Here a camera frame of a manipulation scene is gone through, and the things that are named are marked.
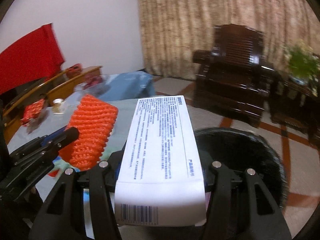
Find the black trash can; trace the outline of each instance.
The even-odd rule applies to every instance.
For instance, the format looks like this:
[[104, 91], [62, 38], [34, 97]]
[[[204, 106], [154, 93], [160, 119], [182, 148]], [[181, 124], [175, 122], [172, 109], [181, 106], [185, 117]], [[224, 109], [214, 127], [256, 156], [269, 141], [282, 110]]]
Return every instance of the black trash can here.
[[276, 151], [263, 137], [233, 128], [197, 130], [195, 137], [203, 167], [220, 161], [235, 171], [253, 168], [279, 207], [285, 207], [288, 187], [284, 167]]

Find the screw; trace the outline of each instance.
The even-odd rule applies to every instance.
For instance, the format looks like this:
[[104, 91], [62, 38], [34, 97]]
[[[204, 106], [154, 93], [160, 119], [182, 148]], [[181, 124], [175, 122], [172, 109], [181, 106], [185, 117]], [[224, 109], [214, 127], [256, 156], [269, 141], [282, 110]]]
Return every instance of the screw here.
[[212, 166], [215, 168], [220, 168], [221, 167], [221, 162], [215, 161], [212, 163]]
[[71, 175], [73, 173], [73, 168], [67, 168], [65, 171], [64, 171], [65, 174], [67, 175]]
[[256, 171], [254, 170], [254, 169], [247, 169], [247, 173], [249, 174], [249, 175], [254, 175], [254, 174], [256, 174]]
[[101, 168], [106, 168], [106, 167], [108, 167], [108, 165], [109, 165], [109, 163], [107, 161], [102, 161], [102, 162], [99, 163], [99, 166]]

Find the beige patterned curtain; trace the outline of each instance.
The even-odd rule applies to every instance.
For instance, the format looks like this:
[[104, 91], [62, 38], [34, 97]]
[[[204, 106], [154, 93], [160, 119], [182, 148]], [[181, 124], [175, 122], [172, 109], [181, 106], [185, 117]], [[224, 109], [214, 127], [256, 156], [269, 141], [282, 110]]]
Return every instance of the beige patterned curtain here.
[[144, 62], [151, 74], [194, 79], [196, 49], [213, 46], [213, 26], [264, 32], [264, 55], [283, 69], [283, 45], [303, 39], [320, 52], [320, 23], [306, 0], [139, 0]]

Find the dark wooden armchair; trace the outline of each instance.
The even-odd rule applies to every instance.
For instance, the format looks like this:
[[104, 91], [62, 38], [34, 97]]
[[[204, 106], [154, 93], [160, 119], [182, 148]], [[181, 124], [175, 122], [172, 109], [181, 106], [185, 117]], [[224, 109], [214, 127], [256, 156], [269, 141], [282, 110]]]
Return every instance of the dark wooden armchair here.
[[258, 127], [276, 74], [263, 60], [263, 33], [247, 26], [215, 26], [211, 51], [197, 50], [193, 62], [201, 64], [196, 77], [194, 106], [214, 111], [235, 111]]

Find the chair backrest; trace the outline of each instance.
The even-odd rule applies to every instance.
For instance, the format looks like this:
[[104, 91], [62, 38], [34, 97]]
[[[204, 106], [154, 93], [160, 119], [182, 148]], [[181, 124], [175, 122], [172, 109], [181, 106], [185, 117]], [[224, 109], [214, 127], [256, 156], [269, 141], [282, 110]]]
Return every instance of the chair backrest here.
[[213, 50], [218, 60], [252, 69], [259, 65], [263, 52], [263, 33], [243, 25], [216, 25]]

